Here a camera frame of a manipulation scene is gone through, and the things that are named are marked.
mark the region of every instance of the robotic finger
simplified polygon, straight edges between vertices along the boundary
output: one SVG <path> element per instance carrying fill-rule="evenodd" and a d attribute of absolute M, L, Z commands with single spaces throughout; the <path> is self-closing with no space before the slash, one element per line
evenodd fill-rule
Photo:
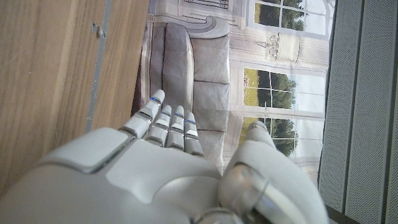
<path fill-rule="evenodd" d="M 163 108 L 157 120 L 149 129 L 149 132 L 146 136 L 147 141 L 159 145 L 161 147 L 164 147 L 166 143 L 167 133 L 169 131 L 171 112 L 172 108 L 169 105 L 166 105 Z"/>
<path fill-rule="evenodd" d="M 218 186 L 223 207 L 262 223 L 328 223 L 312 181 L 279 152 L 264 124 L 253 122 Z"/>
<path fill-rule="evenodd" d="M 198 131 L 193 113 L 189 112 L 185 119 L 185 152 L 203 157 L 203 149 L 198 140 Z"/>
<path fill-rule="evenodd" d="M 136 138 L 144 137 L 159 112 L 164 96 L 163 90 L 157 90 L 144 107 L 135 113 L 120 130 L 130 133 Z"/>
<path fill-rule="evenodd" d="M 184 151 L 184 109 L 182 106 L 178 106 L 174 111 L 165 146 Z"/>

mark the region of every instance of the sofa cushion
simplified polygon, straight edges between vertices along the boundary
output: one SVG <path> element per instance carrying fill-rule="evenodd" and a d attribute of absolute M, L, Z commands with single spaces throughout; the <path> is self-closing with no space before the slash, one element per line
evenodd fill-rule
<path fill-rule="evenodd" d="M 165 105 L 192 108 L 193 55 L 187 30 L 177 24 L 167 24 L 163 66 Z"/>
<path fill-rule="evenodd" d="M 162 73 L 164 61 L 164 27 L 154 27 L 152 36 L 152 53 L 150 55 L 149 79 L 150 95 L 162 89 Z"/>
<path fill-rule="evenodd" d="M 229 37 L 191 39 L 195 81 L 229 83 Z"/>
<path fill-rule="evenodd" d="M 194 82 L 193 114 L 198 130 L 226 131 L 229 84 Z"/>
<path fill-rule="evenodd" d="M 225 133 L 221 131 L 198 131 L 199 142 L 206 160 L 223 171 L 223 148 Z"/>

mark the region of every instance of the window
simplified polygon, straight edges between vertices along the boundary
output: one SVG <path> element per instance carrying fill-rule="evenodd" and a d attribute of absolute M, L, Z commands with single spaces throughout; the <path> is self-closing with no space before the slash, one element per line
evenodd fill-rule
<path fill-rule="evenodd" d="M 333 8 L 323 0 L 252 0 L 249 7 L 249 26 L 259 29 L 278 27 L 324 37 L 331 29 Z"/>
<path fill-rule="evenodd" d="M 243 105 L 323 113 L 325 79 L 244 69 Z"/>
<path fill-rule="evenodd" d="M 266 124 L 276 148 L 286 156 L 320 157 L 323 121 L 244 117 L 239 144 L 244 141 L 249 125 L 257 120 Z"/>

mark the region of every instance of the window pane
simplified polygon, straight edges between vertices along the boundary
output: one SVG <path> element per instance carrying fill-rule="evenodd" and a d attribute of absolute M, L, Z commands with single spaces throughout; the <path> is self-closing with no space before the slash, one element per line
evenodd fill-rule
<path fill-rule="evenodd" d="M 295 97 L 292 92 L 284 91 L 272 91 L 272 107 L 273 108 L 283 108 L 283 109 L 293 109 L 295 103 Z"/>
<path fill-rule="evenodd" d="M 298 12 L 290 9 L 282 11 L 282 27 L 304 31 L 304 12 Z"/>
<path fill-rule="evenodd" d="M 243 104 L 245 106 L 271 107 L 271 91 L 255 88 L 245 88 Z"/>
<path fill-rule="evenodd" d="M 258 121 L 258 118 L 252 118 L 252 117 L 243 118 L 241 136 L 246 135 L 246 133 L 248 132 L 249 125 L 255 121 Z"/>
<path fill-rule="evenodd" d="M 296 92 L 324 95 L 325 78 L 313 75 L 296 75 Z"/>
<path fill-rule="evenodd" d="M 256 88 L 271 88 L 269 83 L 269 72 L 245 68 L 244 86 Z"/>
<path fill-rule="evenodd" d="M 263 2 L 269 2 L 269 3 L 274 3 L 274 4 L 280 4 L 280 0 L 261 0 Z"/>
<path fill-rule="evenodd" d="M 307 0 L 306 10 L 319 14 L 326 14 L 326 6 L 323 0 Z"/>
<path fill-rule="evenodd" d="M 254 22 L 265 26 L 279 27 L 280 8 L 256 3 L 254 6 Z"/>
<path fill-rule="evenodd" d="M 245 138 L 245 136 L 239 137 L 239 143 L 238 143 L 239 146 L 242 145 L 242 143 L 244 142 L 244 138 Z"/>
<path fill-rule="evenodd" d="M 296 136 L 303 139 L 322 140 L 323 121 L 296 120 Z"/>
<path fill-rule="evenodd" d="M 295 123 L 292 119 L 272 119 L 272 138 L 295 138 Z"/>
<path fill-rule="evenodd" d="M 304 9 L 303 0 L 284 0 L 284 6 L 295 7 L 297 9 Z"/>
<path fill-rule="evenodd" d="M 267 126 L 268 132 L 271 133 L 271 119 L 267 118 L 265 124 Z"/>
<path fill-rule="evenodd" d="M 305 31 L 313 34 L 326 35 L 325 16 L 307 14 Z"/>
<path fill-rule="evenodd" d="M 296 157 L 320 157 L 322 140 L 298 139 L 296 142 Z"/>
<path fill-rule="evenodd" d="M 294 152 L 294 140 L 273 139 L 273 141 L 278 151 L 285 154 L 285 156 L 290 156 Z"/>
<path fill-rule="evenodd" d="M 307 93 L 296 93 L 295 104 L 297 110 L 323 113 L 325 110 L 325 97 Z"/>
<path fill-rule="evenodd" d="M 331 36 L 331 28 L 333 27 L 333 18 L 329 19 L 329 26 L 328 26 L 328 37 L 330 39 Z"/>
<path fill-rule="evenodd" d="M 293 91 L 296 82 L 293 75 L 271 72 L 271 85 L 273 90 Z"/>

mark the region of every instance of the blue marking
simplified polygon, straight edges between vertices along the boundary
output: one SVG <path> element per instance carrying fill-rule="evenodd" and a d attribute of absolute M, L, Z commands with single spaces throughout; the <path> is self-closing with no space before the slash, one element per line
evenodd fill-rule
<path fill-rule="evenodd" d="M 191 123 L 191 124 L 195 124 L 194 121 L 190 121 L 190 120 L 185 120 L 185 122 Z"/>

